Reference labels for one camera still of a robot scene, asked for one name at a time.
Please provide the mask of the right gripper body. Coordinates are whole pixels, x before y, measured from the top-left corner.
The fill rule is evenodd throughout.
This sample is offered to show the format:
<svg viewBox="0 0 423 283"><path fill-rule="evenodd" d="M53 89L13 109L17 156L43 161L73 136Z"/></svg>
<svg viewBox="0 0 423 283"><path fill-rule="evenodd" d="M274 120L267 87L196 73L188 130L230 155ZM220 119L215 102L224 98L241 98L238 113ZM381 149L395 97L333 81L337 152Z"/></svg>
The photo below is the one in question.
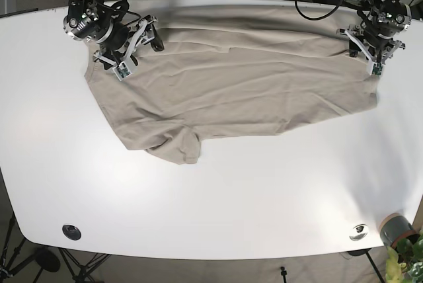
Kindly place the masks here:
<svg viewBox="0 0 423 283"><path fill-rule="evenodd" d="M140 17L126 9L69 9L66 34L76 41L94 42L99 49L118 51L129 38L130 28L122 23L126 14Z"/></svg>

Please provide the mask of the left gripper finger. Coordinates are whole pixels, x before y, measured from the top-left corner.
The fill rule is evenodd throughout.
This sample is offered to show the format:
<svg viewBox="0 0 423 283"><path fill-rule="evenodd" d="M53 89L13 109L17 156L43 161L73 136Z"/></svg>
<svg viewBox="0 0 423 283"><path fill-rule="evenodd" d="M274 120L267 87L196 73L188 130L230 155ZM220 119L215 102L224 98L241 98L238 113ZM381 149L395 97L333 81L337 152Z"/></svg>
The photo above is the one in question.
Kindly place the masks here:
<svg viewBox="0 0 423 283"><path fill-rule="evenodd" d="M398 49L405 49L403 42L388 42L386 46L375 49L371 46L365 47L364 55L367 58L367 71L370 75L381 76L383 69L389 59Z"/></svg>
<svg viewBox="0 0 423 283"><path fill-rule="evenodd" d="M371 53L362 27L349 26L348 28L338 28L337 34L348 38L350 57L357 58L358 56L363 56L367 61L371 59Z"/></svg>

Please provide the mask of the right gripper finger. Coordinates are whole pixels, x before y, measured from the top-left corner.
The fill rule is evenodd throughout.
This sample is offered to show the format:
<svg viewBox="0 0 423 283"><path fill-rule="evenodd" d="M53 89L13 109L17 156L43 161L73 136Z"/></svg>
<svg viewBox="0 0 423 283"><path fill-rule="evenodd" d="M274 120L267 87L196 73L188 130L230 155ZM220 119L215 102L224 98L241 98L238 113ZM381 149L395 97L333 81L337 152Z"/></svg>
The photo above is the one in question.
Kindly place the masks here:
<svg viewBox="0 0 423 283"><path fill-rule="evenodd" d="M155 52L162 52L165 49L163 41L155 28L156 22L156 17L147 15L130 28L129 53L134 53L139 45L149 44Z"/></svg>
<svg viewBox="0 0 423 283"><path fill-rule="evenodd" d="M93 54L93 60L99 61L105 70L111 69L119 81L123 81L135 73L138 66L134 51L122 53L108 48L101 48Z"/></svg>

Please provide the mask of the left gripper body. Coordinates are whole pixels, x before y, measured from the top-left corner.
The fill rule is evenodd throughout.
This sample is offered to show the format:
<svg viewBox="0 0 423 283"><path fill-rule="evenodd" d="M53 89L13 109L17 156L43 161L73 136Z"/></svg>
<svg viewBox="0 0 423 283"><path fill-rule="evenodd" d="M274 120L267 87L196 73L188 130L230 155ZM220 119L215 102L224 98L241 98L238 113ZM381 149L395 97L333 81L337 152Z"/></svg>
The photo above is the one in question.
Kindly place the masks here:
<svg viewBox="0 0 423 283"><path fill-rule="evenodd" d="M371 57L383 59L392 55L397 48L405 49L405 43L395 41L396 33L403 32L410 26L410 7L408 5L382 5L357 9L362 22L355 27L354 36L364 45Z"/></svg>

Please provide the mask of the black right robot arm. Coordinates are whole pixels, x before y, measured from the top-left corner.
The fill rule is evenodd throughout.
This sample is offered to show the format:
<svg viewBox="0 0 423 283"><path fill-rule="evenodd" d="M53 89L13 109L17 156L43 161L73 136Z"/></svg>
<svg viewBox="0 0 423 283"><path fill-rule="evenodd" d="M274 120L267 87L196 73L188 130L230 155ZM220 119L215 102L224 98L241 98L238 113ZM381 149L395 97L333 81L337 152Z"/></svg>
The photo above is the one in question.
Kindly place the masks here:
<svg viewBox="0 0 423 283"><path fill-rule="evenodd" d="M154 16L130 11L128 0L112 5L104 0L69 0L63 30L76 41L95 44L93 61L122 81L136 71L135 52L140 45L150 45L156 52L165 49L156 22Z"/></svg>

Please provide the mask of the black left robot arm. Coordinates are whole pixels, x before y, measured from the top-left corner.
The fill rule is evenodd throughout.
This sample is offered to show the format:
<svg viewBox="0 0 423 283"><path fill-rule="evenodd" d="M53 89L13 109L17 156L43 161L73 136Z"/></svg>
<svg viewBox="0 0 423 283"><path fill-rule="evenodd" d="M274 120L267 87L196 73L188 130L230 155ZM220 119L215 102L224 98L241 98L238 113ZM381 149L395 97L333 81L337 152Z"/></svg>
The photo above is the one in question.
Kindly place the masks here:
<svg viewBox="0 0 423 283"><path fill-rule="evenodd" d="M393 54L406 48L404 42L395 39L398 33L408 30L412 21L410 6L401 0L335 0L334 8L320 17L303 13L298 1L294 1L295 9L309 21L327 19L343 5L356 11L360 22L338 28L336 33L348 39L351 58L360 55L366 58L370 75L380 76Z"/></svg>

